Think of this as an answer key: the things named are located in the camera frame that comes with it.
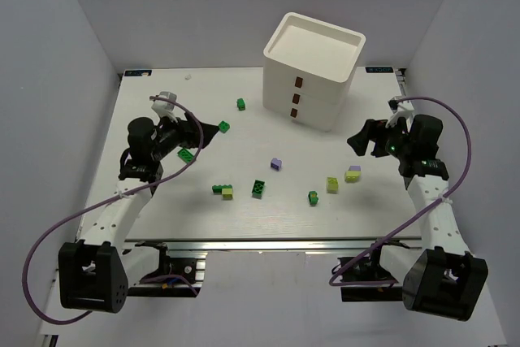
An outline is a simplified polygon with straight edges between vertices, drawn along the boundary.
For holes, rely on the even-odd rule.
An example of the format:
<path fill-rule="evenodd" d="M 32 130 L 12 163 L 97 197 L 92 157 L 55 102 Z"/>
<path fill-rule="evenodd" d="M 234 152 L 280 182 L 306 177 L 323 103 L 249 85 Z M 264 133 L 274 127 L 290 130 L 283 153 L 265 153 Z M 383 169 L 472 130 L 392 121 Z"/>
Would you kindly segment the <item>purple lego brick centre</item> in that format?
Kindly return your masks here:
<path fill-rule="evenodd" d="M 279 171 L 282 168 L 282 161 L 278 158 L 273 158 L 270 162 L 272 169 Z"/>

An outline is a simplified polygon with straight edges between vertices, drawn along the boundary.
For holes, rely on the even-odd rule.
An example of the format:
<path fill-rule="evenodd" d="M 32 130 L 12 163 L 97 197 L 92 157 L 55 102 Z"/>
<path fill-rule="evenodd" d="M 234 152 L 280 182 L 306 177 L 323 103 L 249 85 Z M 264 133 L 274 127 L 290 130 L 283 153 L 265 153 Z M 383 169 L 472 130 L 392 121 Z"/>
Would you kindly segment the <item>aluminium front rail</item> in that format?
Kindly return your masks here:
<path fill-rule="evenodd" d="M 296 251 L 296 252 L 337 252 L 363 250 L 369 248 L 375 238 L 368 239 L 316 239 L 316 240 L 282 240 L 282 239 L 251 239 L 251 240 L 129 240 L 121 245 L 121 249 L 131 249 L 134 246 L 165 246 L 170 251 L 215 252 L 215 251 Z"/>

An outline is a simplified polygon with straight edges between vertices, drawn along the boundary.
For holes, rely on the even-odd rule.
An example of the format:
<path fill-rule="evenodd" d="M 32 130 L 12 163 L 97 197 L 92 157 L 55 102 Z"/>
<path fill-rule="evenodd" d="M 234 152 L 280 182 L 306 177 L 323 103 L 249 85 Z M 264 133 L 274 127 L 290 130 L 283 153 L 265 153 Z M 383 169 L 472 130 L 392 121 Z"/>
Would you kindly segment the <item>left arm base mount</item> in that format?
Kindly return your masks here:
<path fill-rule="evenodd" d="M 202 287 L 206 255 L 166 242 L 127 243 L 120 253 L 130 297 L 196 297 Z"/>

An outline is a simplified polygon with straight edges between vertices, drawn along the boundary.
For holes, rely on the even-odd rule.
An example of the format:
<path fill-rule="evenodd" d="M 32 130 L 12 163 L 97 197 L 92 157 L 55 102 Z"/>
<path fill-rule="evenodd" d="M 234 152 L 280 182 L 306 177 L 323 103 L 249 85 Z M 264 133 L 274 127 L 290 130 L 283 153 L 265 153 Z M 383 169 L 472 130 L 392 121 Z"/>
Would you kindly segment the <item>yellow-green lego brick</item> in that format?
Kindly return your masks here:
<path fill-rule="evenodd" d="M 339 190 L 339 182 L 335 177 L 328 177 L 326 183 L 326 189 L 328 193 L 337 193 Z"/>

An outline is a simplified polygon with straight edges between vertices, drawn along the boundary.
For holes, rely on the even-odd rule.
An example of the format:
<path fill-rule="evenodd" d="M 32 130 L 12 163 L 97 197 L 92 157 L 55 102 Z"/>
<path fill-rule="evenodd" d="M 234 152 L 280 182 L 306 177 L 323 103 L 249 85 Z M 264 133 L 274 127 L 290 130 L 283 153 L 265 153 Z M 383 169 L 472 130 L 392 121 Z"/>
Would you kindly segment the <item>purple and yellow lego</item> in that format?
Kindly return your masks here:
<path fill-rule="evenodd" d="M 351 165 L 344 174 L 344 181 L 346 183 L 355 183 L 360 180 L 362 169 L 358 165 Z"/>

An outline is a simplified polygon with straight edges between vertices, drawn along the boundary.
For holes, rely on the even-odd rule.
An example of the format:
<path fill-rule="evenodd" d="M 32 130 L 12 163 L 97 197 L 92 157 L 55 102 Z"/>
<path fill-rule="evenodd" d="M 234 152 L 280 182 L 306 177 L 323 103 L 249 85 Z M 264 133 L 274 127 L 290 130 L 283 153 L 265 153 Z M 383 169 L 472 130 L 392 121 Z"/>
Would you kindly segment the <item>left blue label sticker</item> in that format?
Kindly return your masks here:
<path fill-rule="evenodd" d="M 151 70 L 126 70 L 123 74 L 124 77 L 147 77 L 152 74 Z"/>

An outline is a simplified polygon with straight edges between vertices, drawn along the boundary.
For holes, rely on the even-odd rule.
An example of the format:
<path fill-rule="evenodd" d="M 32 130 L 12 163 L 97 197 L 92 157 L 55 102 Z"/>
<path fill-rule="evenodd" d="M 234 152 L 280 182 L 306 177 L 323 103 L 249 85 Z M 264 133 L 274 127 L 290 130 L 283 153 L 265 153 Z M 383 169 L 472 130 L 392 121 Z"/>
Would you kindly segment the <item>green and yellow lego stack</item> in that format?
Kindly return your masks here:
<path fill-rule="evenodd" d="M 214 195 L 220 195 L 223 200 L 233 199 L 233 187 L 231 184 L 217 184 L 212 186 Z"/>

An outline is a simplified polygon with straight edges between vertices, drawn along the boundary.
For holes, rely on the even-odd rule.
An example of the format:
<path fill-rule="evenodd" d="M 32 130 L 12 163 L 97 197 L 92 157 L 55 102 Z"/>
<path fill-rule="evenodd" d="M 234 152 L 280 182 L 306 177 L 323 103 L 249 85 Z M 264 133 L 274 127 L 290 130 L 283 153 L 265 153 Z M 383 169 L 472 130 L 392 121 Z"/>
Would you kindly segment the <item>small green lego brick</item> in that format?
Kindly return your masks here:
<path fill-rule="evenodd" d="M 319 202 L 319 196 L 316 191 L 308 192 L 308 202 L 311 206 L 316 206 Z"/>

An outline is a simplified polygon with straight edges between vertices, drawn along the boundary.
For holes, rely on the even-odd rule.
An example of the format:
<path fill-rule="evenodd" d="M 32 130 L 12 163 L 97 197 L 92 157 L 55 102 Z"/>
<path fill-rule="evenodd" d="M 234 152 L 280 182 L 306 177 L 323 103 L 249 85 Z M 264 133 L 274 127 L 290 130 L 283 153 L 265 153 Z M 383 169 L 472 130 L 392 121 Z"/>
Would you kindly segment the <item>dark green lego plate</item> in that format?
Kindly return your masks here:
<path fill-rule="evenodd" d="M 255 180 L 252 188 L 252 197 L 261 199 L 265 190 L 265 182 L 262 180 Z"/>

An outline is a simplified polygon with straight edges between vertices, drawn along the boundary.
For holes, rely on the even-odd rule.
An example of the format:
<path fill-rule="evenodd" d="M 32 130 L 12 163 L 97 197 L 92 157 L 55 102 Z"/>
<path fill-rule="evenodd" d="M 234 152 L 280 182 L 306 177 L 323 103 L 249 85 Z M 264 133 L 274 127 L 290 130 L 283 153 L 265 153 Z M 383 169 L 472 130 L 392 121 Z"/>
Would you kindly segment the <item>white three-drawer cabinet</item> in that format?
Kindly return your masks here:
<path fill-rule="evenodd" d="M 263 106 L 300 124 L 331 131 L 365 43 L 362 33 L 287 13 L 263 50 Z"/>

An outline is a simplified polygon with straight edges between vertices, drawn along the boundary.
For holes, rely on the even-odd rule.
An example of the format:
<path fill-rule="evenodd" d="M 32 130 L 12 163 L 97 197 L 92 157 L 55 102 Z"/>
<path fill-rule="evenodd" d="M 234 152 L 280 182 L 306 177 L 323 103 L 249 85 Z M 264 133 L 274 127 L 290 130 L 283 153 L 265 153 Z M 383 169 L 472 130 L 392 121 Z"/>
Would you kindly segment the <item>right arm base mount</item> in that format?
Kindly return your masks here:
<path fill-rule="evenodd" d="M 340 288 L 342 302 L 398 302 L 402 300 L 402 287 L 399 282 L 391 283 L 393 275 L 380 265 L 381 251 L 385 247 L 403 249 L 406 253 L 418 254 L 414 249 L 400 240 L 390 240 L 381 248 L 344 271 L 338 282 L 356 282 Z"/>

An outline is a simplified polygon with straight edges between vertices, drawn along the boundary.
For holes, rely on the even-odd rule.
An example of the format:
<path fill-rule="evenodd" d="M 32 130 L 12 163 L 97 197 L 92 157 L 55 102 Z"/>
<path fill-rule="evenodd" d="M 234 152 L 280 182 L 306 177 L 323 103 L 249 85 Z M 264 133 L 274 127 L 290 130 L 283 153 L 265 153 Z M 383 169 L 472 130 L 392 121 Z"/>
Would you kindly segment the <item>right blue label sticker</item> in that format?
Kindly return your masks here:
<path fill-rule="evenodd" d="M 366 73 L 393 73 L 394 70 L 392 67 L 365 67 Z"/>

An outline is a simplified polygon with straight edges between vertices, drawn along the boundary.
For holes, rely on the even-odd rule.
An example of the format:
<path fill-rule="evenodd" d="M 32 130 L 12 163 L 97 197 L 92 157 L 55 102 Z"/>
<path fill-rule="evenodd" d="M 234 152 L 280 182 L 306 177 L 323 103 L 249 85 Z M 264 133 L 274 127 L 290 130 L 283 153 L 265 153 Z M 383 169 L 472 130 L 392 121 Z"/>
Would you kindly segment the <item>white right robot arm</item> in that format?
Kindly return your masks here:
<path fill-rule="evenodd" d="M 437 142 L 443 130 L 440 119 L 416 115 L 408 124 L 399 118 L 395 124 L 385 119 L 368 119 L 362 130 L 347 142 L 363 156 L 370 142 L 371 155 L 393 156 L 415 210 L 420 249 L 412 249 L 395 238 L 356 263 L 342 259 L 349 269 L 341 280 L 351 293 L 347 301 L 374 301 L 382 293 L 385 301 L 401 299 L 407 310 L 467 321 L 473 314 L 488 277 L 488 265 L 476 258 L 459 231 L 453 208 L 446 194 L 449 174 L 436 157 Z"/>

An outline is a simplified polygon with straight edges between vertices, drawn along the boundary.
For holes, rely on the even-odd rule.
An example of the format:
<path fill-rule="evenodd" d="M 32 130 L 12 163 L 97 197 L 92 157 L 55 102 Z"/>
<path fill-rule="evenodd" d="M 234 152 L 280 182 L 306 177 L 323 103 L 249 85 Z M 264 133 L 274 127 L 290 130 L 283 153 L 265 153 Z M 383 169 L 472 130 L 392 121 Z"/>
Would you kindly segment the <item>blue label sticker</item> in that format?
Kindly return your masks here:
<path fill-rule="evenodd" d="M 147 77 L 152 74 L 151 70 L 126 70 L 123 74 L 124 77 Z"/>
<path fill-rule="evenodd" d="M 365 67 L 366 73 L 393 73 L 394 70 L 392 67 Z"/>

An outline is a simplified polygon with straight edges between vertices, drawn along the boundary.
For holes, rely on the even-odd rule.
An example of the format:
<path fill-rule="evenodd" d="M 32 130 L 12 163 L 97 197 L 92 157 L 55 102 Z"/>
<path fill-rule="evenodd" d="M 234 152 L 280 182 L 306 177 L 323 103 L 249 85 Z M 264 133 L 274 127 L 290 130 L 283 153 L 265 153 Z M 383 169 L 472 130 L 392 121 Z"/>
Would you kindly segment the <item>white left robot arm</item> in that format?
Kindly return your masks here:
<path fill-rule="evenodd" d="M 124 244 L 163 176 L 161 161 L 177 147 L 206 147 L 219 132 L 213 124 L 163 117 L 155 123 L 139 117 L 128 125 L 115 200 L 90 228 L 58 252 L 60 301 L 64 308 L 119 312 L 130 288 L 150 275 L 166 272 L 163 245 Z"/>

